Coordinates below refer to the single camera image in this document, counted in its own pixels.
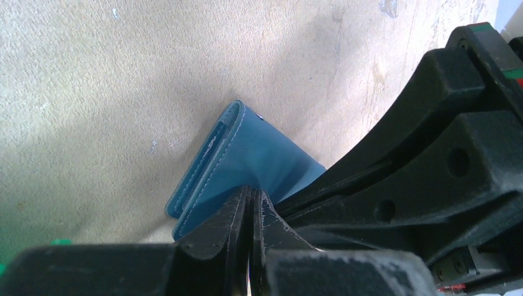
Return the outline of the blue card holder wallet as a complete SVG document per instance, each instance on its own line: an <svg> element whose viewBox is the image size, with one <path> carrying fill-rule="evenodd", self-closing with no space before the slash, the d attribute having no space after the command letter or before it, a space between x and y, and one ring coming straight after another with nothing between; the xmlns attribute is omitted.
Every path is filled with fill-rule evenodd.
<svg viewBox="0 0 523 296"><path fill-rule="evenodd" d="M242 101L218 117L165 206L178 241L217 212L237 187L264 190L273 204L307 187L325 167Z"/></svg>

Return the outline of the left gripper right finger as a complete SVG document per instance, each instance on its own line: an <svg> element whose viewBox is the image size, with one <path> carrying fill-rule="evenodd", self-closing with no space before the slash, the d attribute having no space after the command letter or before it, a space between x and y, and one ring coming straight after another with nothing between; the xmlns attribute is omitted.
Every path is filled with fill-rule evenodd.
<svg viewBox="0 0 523 296"><path fill-rule="evenodd" d="M437 295L412 253L318 250L281 218L268 194L252 191L252 295Z"/></svg>

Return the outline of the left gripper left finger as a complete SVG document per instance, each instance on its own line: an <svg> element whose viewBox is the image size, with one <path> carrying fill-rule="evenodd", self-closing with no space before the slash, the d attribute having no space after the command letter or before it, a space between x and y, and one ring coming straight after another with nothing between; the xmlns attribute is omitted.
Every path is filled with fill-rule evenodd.
<svg viewBox="0 0 523 296"><path fill-rule="evenodd" d="M1 276L2 295L246 295L250 188L170 244L48 245Z"/></svg>

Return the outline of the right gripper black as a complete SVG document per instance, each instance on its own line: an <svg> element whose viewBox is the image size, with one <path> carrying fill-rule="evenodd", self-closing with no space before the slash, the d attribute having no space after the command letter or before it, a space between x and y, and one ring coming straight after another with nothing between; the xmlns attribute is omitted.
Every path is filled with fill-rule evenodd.
<svg viewBox="0 0 523 296"><path fill-rule="evenodd" d="M446 293L503 294L522 287L522 41L478 23L448 43L460 47L425 53L371 131L276 209L312 243L413 252Z"/></svg>

